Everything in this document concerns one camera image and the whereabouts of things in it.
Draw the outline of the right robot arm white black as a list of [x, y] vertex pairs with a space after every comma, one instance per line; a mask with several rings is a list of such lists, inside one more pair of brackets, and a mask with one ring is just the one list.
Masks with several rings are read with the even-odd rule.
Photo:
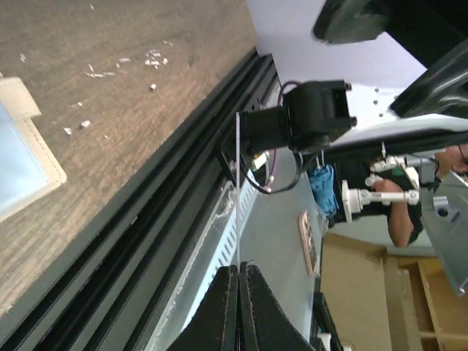
[[467, 120], [431, 114], [399, 120], [388, 107], [397, 94], [425, 72], [388, 34], [375, 40], [332, 45], [312, 33], [324, 1], [248, 1], [247, 7], [257, 34], [257, 52], [272, 55], [281, 83], [343, 80], [352, 86], [348, 93], [350, 115], [358, 125], [337, 140], [348, 144], [370, 137], [389, 136], [439, 127], [465, 132]]

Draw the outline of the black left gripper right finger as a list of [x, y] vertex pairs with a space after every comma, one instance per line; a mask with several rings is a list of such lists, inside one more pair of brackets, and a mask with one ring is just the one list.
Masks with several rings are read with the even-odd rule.
[[292, 325], [260, 269], [242, 263], [238, 275], [240, 350], [314, 350]]

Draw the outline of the beige leather card holder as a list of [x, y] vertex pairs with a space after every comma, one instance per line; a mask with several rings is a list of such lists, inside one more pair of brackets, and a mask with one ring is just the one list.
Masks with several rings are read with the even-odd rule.
[[23, 81], [1, 77], [1, 220], [67, 182], [32, 119], [41, 112]]

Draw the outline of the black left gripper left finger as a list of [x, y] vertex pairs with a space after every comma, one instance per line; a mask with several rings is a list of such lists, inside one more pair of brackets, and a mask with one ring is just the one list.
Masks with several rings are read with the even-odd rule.
[[169, 351], [238, 349], [238, 271], [234, 265], [218, 269], [193, 318]]

